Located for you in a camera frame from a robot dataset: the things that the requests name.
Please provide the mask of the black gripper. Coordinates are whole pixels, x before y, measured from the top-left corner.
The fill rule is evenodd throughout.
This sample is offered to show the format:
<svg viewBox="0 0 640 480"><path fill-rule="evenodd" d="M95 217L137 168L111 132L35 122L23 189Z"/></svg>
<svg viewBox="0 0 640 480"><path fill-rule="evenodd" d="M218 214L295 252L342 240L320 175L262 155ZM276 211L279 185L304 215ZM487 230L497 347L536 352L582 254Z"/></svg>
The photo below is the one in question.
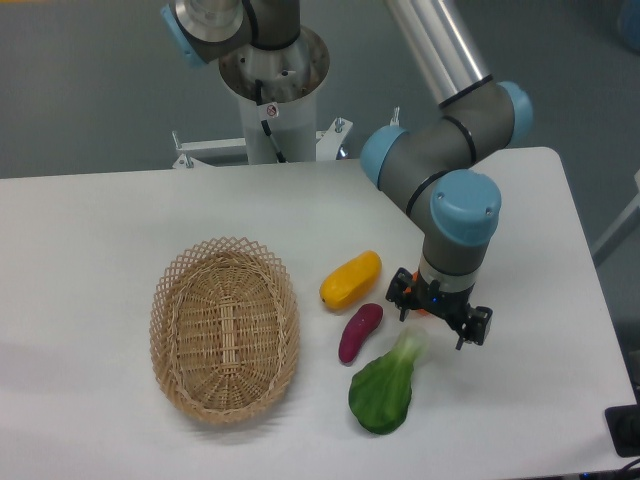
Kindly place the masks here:
<svg viewBox="0 0 640 480"><path fill-rule="evenodd" d="M405 321L411 311L430 313L444 320L451 329L458 329L455 349L466 343L483 346L490 332L493 310L485 306L467 305L473 287L459 292L431 291L418 272L411 274L399 268L392 277L385 298L399 310L399 320Z"/></svg>

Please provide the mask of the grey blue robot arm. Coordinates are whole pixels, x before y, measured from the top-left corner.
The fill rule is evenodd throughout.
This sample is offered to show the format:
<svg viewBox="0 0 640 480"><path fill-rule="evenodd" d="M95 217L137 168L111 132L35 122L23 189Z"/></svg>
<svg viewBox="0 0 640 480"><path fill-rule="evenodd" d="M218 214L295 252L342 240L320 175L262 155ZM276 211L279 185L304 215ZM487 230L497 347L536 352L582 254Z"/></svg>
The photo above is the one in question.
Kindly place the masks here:
<svg viewBox="0 0 640 480"><path fill-rule="evenodd" d="M365 143L370 181L423 232L416 274L399 270L387 299L401 313L443 319L460 344L485 342L492 312L470 294L496 231L501 194L474 166L524 136L527 94L497 82L450 1L391 1L388 9L439 106L433 125L397 124ZM192 65L217 63L242 116L252 164L315 161L315 93L329 68L324 41L300 21L296 1L171 1L162 18Z"/></svg>

